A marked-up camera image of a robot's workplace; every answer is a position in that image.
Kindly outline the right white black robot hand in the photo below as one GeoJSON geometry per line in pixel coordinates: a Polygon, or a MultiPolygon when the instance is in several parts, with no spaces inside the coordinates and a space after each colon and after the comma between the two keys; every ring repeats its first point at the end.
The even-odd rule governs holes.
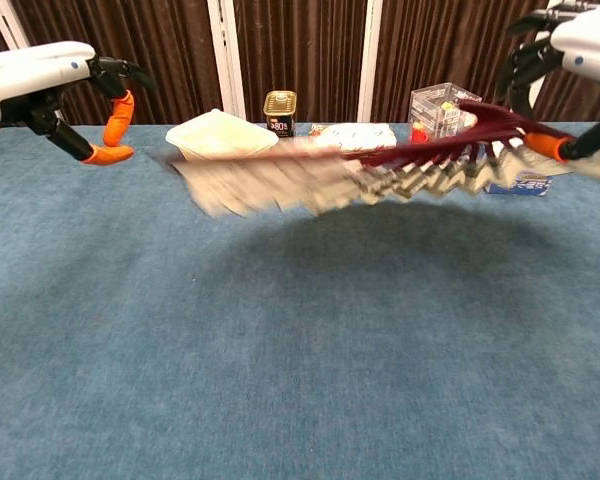
{"type": "MultiPolygon", "coordinates": [[[[496,97],[505,99],[513,112],[530,117],[531,84],[557,68],[600,84],[600,4],[561,1],[532,11],[506,29],[511,36],[530,31],[547,35],[511,52],[496,87],[496,97]]],[[[558,161],[579,160],[600,151],[600,121],[577,138],[528,132],[524,143],[558,161]]]]}

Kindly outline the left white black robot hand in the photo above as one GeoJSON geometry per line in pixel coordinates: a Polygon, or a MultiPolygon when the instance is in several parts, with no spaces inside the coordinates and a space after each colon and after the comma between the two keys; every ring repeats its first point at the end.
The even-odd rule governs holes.
{"type": "Polygon", "coordinates": [[[109,166],[129,159],[121,143],[132,120],[135,99],[124,78],[154,90],[150,74],[127,60],[101,56],[79,41],[59,41],[0,52],[0,128],[23,124],[82,164],[109,166]],[[66,90],[83,82],[112,102],[112,112],[95,145],[58,117],[66,90]]]}

